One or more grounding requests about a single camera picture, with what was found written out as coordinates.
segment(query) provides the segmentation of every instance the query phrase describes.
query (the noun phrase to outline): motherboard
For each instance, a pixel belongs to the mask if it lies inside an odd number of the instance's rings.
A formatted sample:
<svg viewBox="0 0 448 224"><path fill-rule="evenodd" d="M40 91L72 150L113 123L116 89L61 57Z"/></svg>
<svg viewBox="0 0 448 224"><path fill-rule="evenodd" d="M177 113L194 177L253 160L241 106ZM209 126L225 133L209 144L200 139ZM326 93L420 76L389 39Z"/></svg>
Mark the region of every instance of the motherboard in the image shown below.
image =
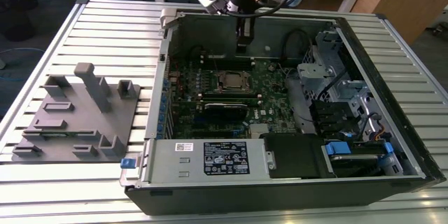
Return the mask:
<svg viewBox="0 0 448 224"><path fill-rule="evenodd" d="M173 61L173 138L258 138L268 132L296 132L286 74L264 59L201 56L197 61Z"/></svg>

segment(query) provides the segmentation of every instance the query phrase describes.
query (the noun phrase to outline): blue tab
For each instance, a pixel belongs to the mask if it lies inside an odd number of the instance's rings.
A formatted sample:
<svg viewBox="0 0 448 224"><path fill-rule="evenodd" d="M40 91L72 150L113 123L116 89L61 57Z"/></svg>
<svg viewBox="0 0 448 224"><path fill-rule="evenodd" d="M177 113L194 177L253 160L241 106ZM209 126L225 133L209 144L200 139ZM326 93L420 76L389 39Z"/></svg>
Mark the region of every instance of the blue tab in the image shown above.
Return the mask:
<svg viewBox="0 0 448 224"><path fill-rule="evenodd" d="M333 155L334 154L333 148L329 146L329 144L325 145L325 150L326 150L326 154L328 155Z"/></svg>
<svg viewBox="0 0 448 224"><path fill-rule="evenodd" d="M349 149L346 142L330 142L325 145L328 155L338 155L338 154L350 154L352 151Z"/></svg>
<svg viewBox="0 0 448 224"><path fill-rule="evenodd" d="M386 150L388 153L392 153L392 152L393 152L393 147L392 147L392 145L390 145L389 142L385 142L385 143L384 143L384 147L385 147L385 150Z"/></svg>
<svg viewBox="0 0 448 224"><path fill-rule="evenodd" d="M121 169L134 169L136 166L136 159L134 158L122 158L120 162Z"/></svg>

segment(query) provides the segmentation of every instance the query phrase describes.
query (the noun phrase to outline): metal bracket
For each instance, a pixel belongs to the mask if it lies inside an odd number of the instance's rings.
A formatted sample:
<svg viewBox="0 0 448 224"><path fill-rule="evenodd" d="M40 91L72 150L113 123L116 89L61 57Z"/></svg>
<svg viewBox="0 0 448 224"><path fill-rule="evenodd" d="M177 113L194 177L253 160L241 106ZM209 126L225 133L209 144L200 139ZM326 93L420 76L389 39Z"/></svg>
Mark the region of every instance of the metal bracket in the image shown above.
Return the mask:
<svg viewBox="0 0 448 224"><path fill-rule="evenodd" d="M168 29L176 25L177 18L184 17L184 14L177 13L174 8L164 8L160 14L161 29Z"/></svg>
<svg viewBox="0 0 448 224"><path fill-rule="evenodd" d="M266 163L266 165L268 165L268 169L269 170L276 170L277 169L277 166L276 166L276 164L274 164L274 158L273 158L273 152L266 152L265 153L266 155L266 159L265 159L265 163Z"/></svg>
<svg viewBox="0 0 448 224"><path fill-rule="evenodd" d="M350 99L365 86L364 81L340 81L336 86L337 98Z"/></svg>
<svg viewBox="0 0 448 224"><path fill-rule="evenodd" d="M317 90L324 82L324 79L330 76L325 67L314 63L298 64L297 72L308 90Z"/></svg>

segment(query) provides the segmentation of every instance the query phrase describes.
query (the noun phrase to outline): gray plastic stand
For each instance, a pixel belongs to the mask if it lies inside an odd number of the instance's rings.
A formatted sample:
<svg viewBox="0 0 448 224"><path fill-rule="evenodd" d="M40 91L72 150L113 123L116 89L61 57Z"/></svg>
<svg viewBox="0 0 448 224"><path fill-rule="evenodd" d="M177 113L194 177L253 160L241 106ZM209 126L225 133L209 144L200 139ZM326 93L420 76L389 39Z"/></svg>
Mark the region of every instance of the gray plastic stand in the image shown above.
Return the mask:
<svg viewBox="0 0 448 224"><path fill-rule="evenodd" d="M76 65L84 84L48 77L48 95L12 151L13 161L102 163L124 157L140 86L130 80L108 85L93 69L90 63Z"/></svg>

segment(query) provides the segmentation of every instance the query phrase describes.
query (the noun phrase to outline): floor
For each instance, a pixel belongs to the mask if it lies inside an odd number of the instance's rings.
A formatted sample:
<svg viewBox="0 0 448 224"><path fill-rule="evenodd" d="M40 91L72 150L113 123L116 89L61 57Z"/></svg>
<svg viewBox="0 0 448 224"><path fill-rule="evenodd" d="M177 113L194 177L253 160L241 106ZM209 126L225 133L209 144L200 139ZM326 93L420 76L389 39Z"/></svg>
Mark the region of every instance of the floor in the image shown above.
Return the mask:
<svg viewBox="0 0 448 224"><path fill-rule="evenodd" d="M36 28L36 36L22 42L9 42L0 36L0 52L9 48L33 47L45 49L64 22L76 0L38 0L38 7L28 15ZM170 2L190 3L194 0L169 0ZM448 60L444 52L448 51L448 33L434 37L425 31L412 45L412 49L436 76L445 89L448 89ZM0 70L0 78L18 79L5 81L0 79L0 119L5 114L24 82L40 60L41 53L36 51L12 51L0 55L6 63Z"/></svg>

